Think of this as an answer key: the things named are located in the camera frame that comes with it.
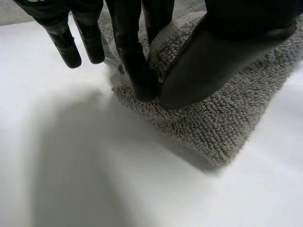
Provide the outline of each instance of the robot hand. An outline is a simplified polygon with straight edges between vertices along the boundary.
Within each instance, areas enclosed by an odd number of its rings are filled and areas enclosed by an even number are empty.
[[[98,18],[103,0],[14,0],[42,25],[66,65],[76,68],[81,57],[68,26],[68,14],[80,32],[90,61],[101,63],[104,51]],[[142,45],[138,41],[141,0],[106,0],[114,37],[124,71],[130,76],[136,97],[144,102],[156,97],[158,80],[149,71]],[[174,0],[142,0],[149,42],[172,19]]]

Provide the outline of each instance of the white surface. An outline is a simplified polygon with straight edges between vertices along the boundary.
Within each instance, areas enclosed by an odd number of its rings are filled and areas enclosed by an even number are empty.
[[[302,226],[303,68],[215,171],[123,108],[71,30],[75,70],[37,24],[0,27],[1,227]]]

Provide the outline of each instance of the black finger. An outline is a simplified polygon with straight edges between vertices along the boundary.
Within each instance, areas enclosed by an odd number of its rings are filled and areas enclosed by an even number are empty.
[[[149,43],[172,20],[175,0],[142,0]]]
[[[68,18],[54,26],[45,27],[65,64],[71,69],[81,65],[81,57],[67,24]]]
[[[81,65],[81,57],[67,24],[70,1],[14,1],[46,29],[68,67],[73,69]]]
[[[159,93],[165,109],[183,108],[208,98],[296,30],[293,23],[260,35],[226,39],[218,36],[215,28],[206,14],[170,65]]]
[[[137,99],[153,100],[158,80],[151,73],[139,43],[140,0],[107,0],[114,37],[124,71],[129,75]]]
[[[72,13],[89,60],[93,64],[104,61],[101,31],[98,18],[103,8],[103,0],[75,0]]]

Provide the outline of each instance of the towel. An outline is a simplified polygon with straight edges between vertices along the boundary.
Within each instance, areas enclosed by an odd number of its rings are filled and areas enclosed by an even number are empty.
[[[196,0],[176,0],[175,8],[173,21],[150,46],[144,18],[140,18],[139,39],[159,80],[206,13],[205,5]],[[108,43],[106,55],[119,62],[108,10],[101,14],[99,25]],[[295,34],[284,44],[247,66],[206,100],[182,110],[166,111],[158,100],[150,103],[136,100],[124,74],[113,78],[113,91],[122,105],[151,122],[160,133],[204,156],[212,165],[225,166],[234,160],[275,93],[302,58],[303,17],[299,17]]]

